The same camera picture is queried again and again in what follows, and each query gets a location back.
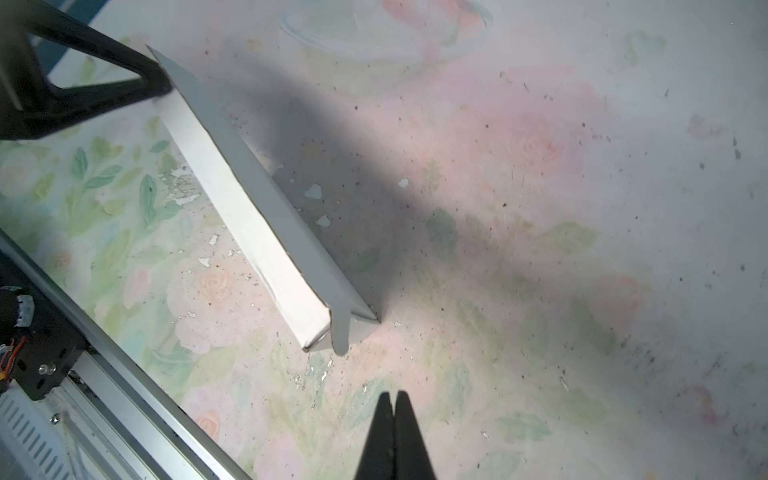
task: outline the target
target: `white vent grille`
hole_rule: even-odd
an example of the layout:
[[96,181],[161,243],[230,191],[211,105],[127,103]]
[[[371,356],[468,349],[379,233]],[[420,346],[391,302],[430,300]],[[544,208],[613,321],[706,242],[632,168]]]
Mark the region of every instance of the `white vent grille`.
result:
[[0,426],[2,441],[31,478],[73,480],[55,427],[19,388],[0,396]]

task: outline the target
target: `black metal bracket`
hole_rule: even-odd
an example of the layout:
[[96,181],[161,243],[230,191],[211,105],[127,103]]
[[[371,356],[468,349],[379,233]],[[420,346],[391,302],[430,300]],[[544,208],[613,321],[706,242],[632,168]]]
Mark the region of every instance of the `black metal bracket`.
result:
[[435,480],[408,394],[397,392],[395,413],[382,393],[373,413],[355,480]]
[[[59,88],[43,73],[30,35],[139,74]],[[42,0],[0,0],[0,140],[35,139],[171,90],[160,66]]]
[[88,342],[29,277],[0,253],[2,285],[20,286],[35,301],[34,318],[24,329],[28,341],[19,350],[10,376],[30,399],[39,400],[61,383]]

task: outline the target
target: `green leaf print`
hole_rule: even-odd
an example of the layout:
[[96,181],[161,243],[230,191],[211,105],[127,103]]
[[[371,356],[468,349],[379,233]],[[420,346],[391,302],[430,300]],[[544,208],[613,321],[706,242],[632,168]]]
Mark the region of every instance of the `green leaf print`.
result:
[[48,196],[48,192],[53,186],[54,181],[56,181],[56,176],[54,174],[46,174],[43,176],[43,178],[38,180],[38,183],[35,185],[33,190],[35,196],[40,200],[46,198]]
[[104,208],[97,201],[90,199],[88,203],[90,206],[87,209],[81,206],[71,218],[67,227],[67,233],[69,233],[70,237],[79,237],[89,231],[96,223],[109,218],[104,212]]
[[51,149],[48,147],[41,147],[40,145],[27,144],[27,150],[33,154],[38,160],[46,158],[51,153]]
[[232,369],[236,354],[237,346],[211,349],[197,361],[187,385],[193,387],[216,382]]
[[379,395],[389,389],[389,383],[380,377],[369,380],[363,389],[347,397],[341,409],[341,424],[345,429],[354,429],[373,417]]
[[165,354],[147,348],[144,350],[143,367],[173,400],[181,402],[186,392],[184,386],[190,378],[197,357],[197,354],[179,343],[174,345],[170,353]]
[[171,154],[163,154],[163,157],[160,160],[160,167],[158,169],[159,175],[168,176],[170,173],[174,170],[176,170],[179,167],[179,165],[176,163],[176,159]]
[[107,202],[104,202],[104,206],[102,207],[102,210],[107,215],[120,215],[123,213],[123,210],[125,210],[125,206],[128,204],[128,200],[125,200],[124,198],[119,198],[117,200],[108,200]]
[[19,147],[23,147],[23,145],[17,141],[0,141],[0,164],[2,164],[2,160],[5,159],[5,155],[9,151]]
[[95,189],[103,187],[104,185],[109,185],[114,180],[114,177],[120,173],[120,170],[122,170],[123,167],[121,165],[112,165],[111,167],[107,167],[103,169],[97,176],[91,178],[87,182],[85,182],[84,188],[87,189]]
[[160,245],[153,245],[152,247],[147,247],[143,249],[141,252],[136,253],[133,258],[136,261],[142,262],[142,263],[148,263],[150,265],[156,265],[163,260],[167,259],[170,255],[170,252],[168,249],[161,247]]
[[173,200],[170,202],[167,202],[163,207],[160,209],[160,211],[157,212],[157,216],[155,220],[157,221],[163,221],[168,220],[169,218],[173,218],[181,211],[181,205],[177,204]]
[[427,193],[433,194],[440,187],[443,176],[440,173],[440,166],[436,161],[430,161],[424,167],[424,188]]
[[438,394],[432,406],[432,419],[440,422],[461,418],[472,394],[472,380],[463,362],[455,362],[438,377]]
[[538,236],[537,242],[564,255],[572,255],[592,248],[598,233],[575,222],[564,222]]
[[93,57],[87,57],[80,68],[80,84],[87,84],[96,73],[96,61]]
[[547,422],[530,413],[516,412],[497,422],[507,442],[540,442],[552,434]]
[[85,150],[78,148],[74,153],[74,163],[72,164],[72,174],[78,179],[83,180],[85,173],[88,172],[88,157],[85,156]]
[[139,187],[139,204],[141,205],[141,216],[144,218],[144,226],[149,227],[157,216],[154,209],[154,199],[157,196],[157,183],[150,175],[144,175]]
[[160,117],[152,117],[149,120],[147,120],[146,130],[147,130],[147,133],[149,133],[149,135],[152,136],[152,138],[154,138],[155,135],[157,135],[157,126],[159,125],[159,123],[160,123]]
[[94,271],[102,273],[108,270],[116,270],[116,266],[125,260],[128,246],[131,244],[131,231],[123,229],[114,236],[111,242],[96,256]]
[[584,296],[578,296],[571,301],[571,312],[581,327],[581,337],[587,340],[598,352],[610,355],[618,344],[616,332],[612,328],[598,322],[589,310],[589,302]]
[[138,177],[140,174],[141,174],[140,167],[133,168],[125,172],[125,175],[123,175],[115,185],[117,185],[118,188],[127,187],[128,185],[131,184],[132,181],[136,180],[136,177]]
[[123,329],[123,320],[125,315],[125,307],[121,304],[115,304],[107,311],[107,315],[104,316],[104,322],[101,324],[101,328],[111,338],[117,336]]
[[105,158],[115,158],[122,153],[122,151],[122,145],[112,145],[104,137],[94,137],[94,139],[91,140],[91,153],[97,161],[102,161]]
[[67,218],[71,221],[74,217],[74,212],[77,210],[80,204],[80,196],[82,190],[79,188],[71,188],[64,194],[64,206],[67,209]]
[[565,420],[580,430],[597,428],[608,416],[608,410],[582,389],[563,389],[560,385],[546,386],[538,391],[539,404],[552,417]]
[[161,151],[166,149],[169,143],[170,142],[168,140],[158,141],[156,144],[152,145],[152,148],[150,148],[149,151],[153,154],[159,154]]

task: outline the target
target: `wire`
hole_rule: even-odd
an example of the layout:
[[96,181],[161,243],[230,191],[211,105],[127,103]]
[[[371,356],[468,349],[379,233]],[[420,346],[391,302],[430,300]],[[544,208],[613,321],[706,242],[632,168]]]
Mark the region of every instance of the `wire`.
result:
[[8,354],[13,350],[13,346],[16,344],[16,339],[11,340],[11,345],[8,347],[8,349],[3,353],[2,359],[0,359],[0,372],[4,371],[3,364],[5,363],[5,358],[8,356]]
[[16,350],[13,351],[13,355],[11,355],[11,358],[8,360],[8,365],[5,366],[5,371],[3,373],[5,374],[6,377],[9,376],[9,374],[11,373],[11,369],[13,368],[13,362],[14,360],[16,360],[18,351],[22,349],[25,343],[27,343],[27,337],[23,336],[21,342],[18,343]]

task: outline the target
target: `pink rose print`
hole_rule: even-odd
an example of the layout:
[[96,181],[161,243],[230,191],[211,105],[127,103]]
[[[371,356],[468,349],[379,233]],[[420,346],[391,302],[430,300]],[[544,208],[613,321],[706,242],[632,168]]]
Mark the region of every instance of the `pink rose print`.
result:
[[177,265],[167,301],[181,346],[207,353],[255,331],[273,302],[228,230],[208,230],[195,242],[199,247]]
[[130,309],[136,302],[147,298],[152,286],[152,272],[146,268],[135,270],[125,282],[123,306]]
[[240,454],[240,415],[229,393],[215,387],[193,388],[180,406],[229,456],[236,458]]

